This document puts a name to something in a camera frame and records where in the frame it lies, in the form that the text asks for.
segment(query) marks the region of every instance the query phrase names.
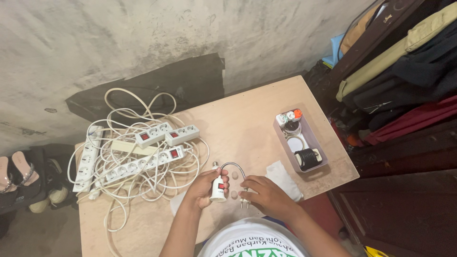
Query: hand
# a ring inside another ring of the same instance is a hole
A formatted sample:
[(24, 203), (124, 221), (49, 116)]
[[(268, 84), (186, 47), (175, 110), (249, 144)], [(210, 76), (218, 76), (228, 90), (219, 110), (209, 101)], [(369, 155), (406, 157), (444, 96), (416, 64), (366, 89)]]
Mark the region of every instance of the hand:
[(224, 194), (229, 192), (230, 184), (229, 177), (227, 176), (228, 173), (229, 172), (227, 170), (221, 170), (221, 168), (202, 172), (197, 176), (197, 178), (187, 190), (183, 202), (189, 201), (196, 203), (200, 209), (208, 207), (211, 204), (209, 198), (212, 194), (211, 187), (213, 185), (213, 180), (215, 180), (219, 175), (222, 175), (222, 180), (224, 181)]
[(238, 194), (251, 201), (263, 214), (272, 218), (291, 223), (303, 211), (282, 189), (267, 177), (247, 176), (240, 184), (257, 193), (238, 192)]

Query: person's right hand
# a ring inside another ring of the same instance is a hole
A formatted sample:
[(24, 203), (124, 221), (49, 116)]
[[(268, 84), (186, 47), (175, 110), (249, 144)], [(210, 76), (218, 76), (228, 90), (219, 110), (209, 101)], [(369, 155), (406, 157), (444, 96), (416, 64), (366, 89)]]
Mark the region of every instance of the person's right hand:
[(267, 177), (247, 176), (240, 184), (257, 193), (241, 191), (238, 194), (250, 200), (263, 214), (291, 223), (303, 209)]

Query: power strip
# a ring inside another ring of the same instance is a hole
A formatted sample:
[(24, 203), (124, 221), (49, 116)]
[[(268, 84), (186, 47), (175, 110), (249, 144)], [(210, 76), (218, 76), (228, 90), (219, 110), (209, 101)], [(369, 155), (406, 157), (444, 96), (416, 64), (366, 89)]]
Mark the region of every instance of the power strip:
[(164, 122), (161, 124), (157, 124), (156, 126), (153, 126), (152, 128), (137, 133), (135, 135), (135, 139), (137, 141), (137, 144), (142, 148), (146, 148), (154, 143), (157, 143), (161, 140), (165, 139), (165, 133), (172, 131), (173, 128), (168, 124), (168, 122)]
[(183, 157), (184, 157), (184, 147), (182, 145), (179, 145), (177, 147), (173, 147), (168, 150), (155, 154), (152, 158), (150, 158), (150, 160), (148, 162), (146, 162), (146, 161), (149, 159), (149, 156), (120, 165), (119, 167), (110, 171), (106, 175), (106, 181), (108, 181), (108, 183), (111, 183), (118, 179), (130, 176), (130, 175), (135, 175), (143, 167), (144, 167), (143, 170), (145, 171), (145, 170), (155, 168), (157, 163), (160, 166), (160, 165), (163, 165), (163, 164), (175, 161), (175, 160), (179, 160)]
[[(128, 153), (128, 152), (132, 151), (132, 148), (134, 145), (135, 144), (132, 142), (113, 140), (113, 142), (111, 143), (111, 149)], [(140, 147), (137, 146), (137, 147), (135, 147), (135, 149), (133, 149), (132, 153), (137, 154), (137, 155), (151, 155), (151, 154), (155, 153), (156, 150), (157, 150), (157, 147), (155, 147), (155, 146), (148, 146), (144, 149), (141, 149)]]
[(182, 144), (191, 139), (195, 139), (200, 135), (200, 131), (195, 125), (178, 128), (168, 133), (165, 133), (165, 141), (169, 146)]
[[(91, 126), (89, 128), (89, 138), (92, 140), (92, 143), (98, 147), (101, 145), (101, 140), (94, 140), (102, 138), (103, 131), (94, 131), (99, 129), (103, 129), (103, 127)], [(95, 159), (97, 158), (100, 149), (94, 147), (91, 143), (88, 143), (89, 138), (86, 139), (87, 144), (84, 146), (83, 152), (81, 153), (81, 161), (78, 166), (78, 172), (76, 173), (76, 179), (74, 180), (76, 183), (73, 186), (73, 192), (80, 192), (92, 182), (92, 178), (94, 177), (92, 171), (94, 170)]]

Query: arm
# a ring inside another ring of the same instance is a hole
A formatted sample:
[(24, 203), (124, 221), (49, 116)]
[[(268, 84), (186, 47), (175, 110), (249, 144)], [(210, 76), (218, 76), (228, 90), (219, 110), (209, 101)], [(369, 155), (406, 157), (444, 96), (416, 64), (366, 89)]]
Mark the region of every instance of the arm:
[(248, 176), (241, 183), (257, 193), (238, 194), (257, 207), (263, 214), (286, 222), (313, 257), (351, 257), (351, 255), (325, 232), (298, 204), (266, 177)]
[(176, 212), (159, 257), (193, 257), (202, 210), (211, 204), (209, 197), (211, 196), (212, 181), (222, 175), (225, 187), (224, 193), (228, 193), (230, 186), (228, 173), (228, 171), (222, 171), (218, 168), (198, 175), (187, 190)]

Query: white t-shirt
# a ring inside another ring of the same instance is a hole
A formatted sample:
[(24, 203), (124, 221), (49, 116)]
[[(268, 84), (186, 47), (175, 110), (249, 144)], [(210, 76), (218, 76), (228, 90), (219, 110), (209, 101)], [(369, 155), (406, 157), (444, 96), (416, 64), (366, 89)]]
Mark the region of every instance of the white t-shirt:
[(309, 257), (297, 237), (266, 219), (246, 218), (227, 225), (198, 257)]

